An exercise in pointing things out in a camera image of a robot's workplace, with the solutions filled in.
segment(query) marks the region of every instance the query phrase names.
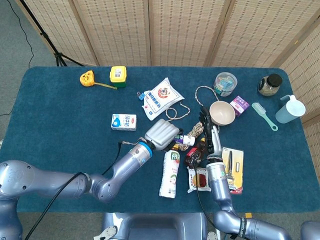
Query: white bowl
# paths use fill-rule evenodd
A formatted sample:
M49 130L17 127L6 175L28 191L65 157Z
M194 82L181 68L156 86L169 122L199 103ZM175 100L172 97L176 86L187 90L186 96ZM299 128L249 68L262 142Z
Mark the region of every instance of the white bowl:
M211 120L219 126L232 123L236 118L234 108L225 101L215 101L210 106Z

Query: glass jar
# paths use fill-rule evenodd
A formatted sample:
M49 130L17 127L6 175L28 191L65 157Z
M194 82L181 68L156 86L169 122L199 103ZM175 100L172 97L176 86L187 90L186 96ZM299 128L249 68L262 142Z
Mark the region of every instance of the glass jar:
M258 92L263 96L275 95L280 85L282 84L282 78L276 73L272 73L269 76L265 76L258 84Z

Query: purple box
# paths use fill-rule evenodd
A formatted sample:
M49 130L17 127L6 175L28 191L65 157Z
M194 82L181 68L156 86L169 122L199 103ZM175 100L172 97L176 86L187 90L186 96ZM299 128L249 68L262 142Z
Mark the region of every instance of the purple box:
M230 105L234 108L235 115L239 117L249 106L250 104L243 100L240 96L237 96L230 102Z

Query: white carton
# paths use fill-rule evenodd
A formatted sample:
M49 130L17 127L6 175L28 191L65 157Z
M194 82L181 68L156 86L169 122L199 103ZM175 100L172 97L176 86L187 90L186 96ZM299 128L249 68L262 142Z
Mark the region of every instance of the white carton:
M135 131L137 130L137 115L112 114L112 130Z

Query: table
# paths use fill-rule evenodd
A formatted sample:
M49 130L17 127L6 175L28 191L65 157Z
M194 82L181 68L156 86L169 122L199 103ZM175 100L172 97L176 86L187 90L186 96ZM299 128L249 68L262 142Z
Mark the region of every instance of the table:
M101 173L114 160L118 141L135 142L160 118L148 120L137 92L151 90L165 77L181 93L183 104L191 113L172 123L188 133L198 122L200 106L195 90L212 86L216 75L230 72L238 85L231 102L240 95L248 103L259 102L279 130L274 132L249 107L240 117L220 128L223 147L244 150L243 193L233 196L237 212L305 212L319 209L319 184L314 171L301 121L277 123L275 113L282 106L280 98L292 94L287 74L278 68L245 67L128 67L127 87L113 90L102 86L84 87L79 77L88 70L95 81L109 82L110 67L33 67L22 80L12 117L0 150L0 162L16 159L37 168L88 174ZM278 93L264 97L257 92L259 80L271 73L282 76ZM199 100L209 107L213 93L202 88ZM174 105L181 116L185 108ZM111 130L114 113L137 114L136 131ZM124 145L120 156L131 146ZM178 213L201 212L195 192L187 193L188 171L181 162L176 183L176 198L159 197L164 152L154 156L120 189L116 199L103 204L90 196L81 199L57 199L51 207L56 212L135 212ZM208 212L218 209L210 192L200 198ZM49 199L35 194L23 196L18 211L41 212Z

